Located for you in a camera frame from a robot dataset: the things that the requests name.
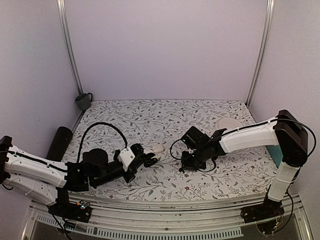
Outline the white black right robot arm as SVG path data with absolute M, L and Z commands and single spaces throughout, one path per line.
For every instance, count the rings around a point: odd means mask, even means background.
M 216 160 L 238 150 L 279 146 L 282 152 L 281 163 L 268 188 L 267 200 L 258 208 L 262 218 L 269 218 L 278 210 L 278 203 L 308 159 L 306 126 L 286 109 L 280 110 L 275 118 L 230 131 L 219 129 L 212 136 L 192 126 L 181 141 L 192 151 L 183 151 L 180 160 L 182 169 L 190 171 L 204 170 L 207 160 Z

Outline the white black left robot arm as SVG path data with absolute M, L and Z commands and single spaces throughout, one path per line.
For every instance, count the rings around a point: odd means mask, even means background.
M 63 216 L 74 213 L 74 205 L 60 198 L 68 192 L 87 192 L 123 178 L 135 179 L 140 166 L 149 168 L 157 163 L 153 152 L 145 153 L 141 144 L 116 150 L 113 161 L 99 148 L 84 152 L 82 161 L 62 162 L 29 154 L 12 145 L 10 136 L 0 140 L 0 182 L 17 188 L 26 196 L 47 206 L 53 206 Z

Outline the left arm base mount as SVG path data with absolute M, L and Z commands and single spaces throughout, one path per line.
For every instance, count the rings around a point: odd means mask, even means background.
M 91 215 L 92 208 L 90 206 L 84 206 L 80 203 L 55 203 L 48 206 L 48 212 L 54 216 L 61 217 L 63 220 L 73 220 L 82 223 L 88 223 Z

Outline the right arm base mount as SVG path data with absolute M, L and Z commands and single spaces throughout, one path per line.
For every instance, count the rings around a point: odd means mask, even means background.
M 245 223 L 251 223 L 281 216 L 284 213 L 282 201 L 273 201 L 268 197 L 265 197 L 260 204 L 241 208 L 240 216 Z

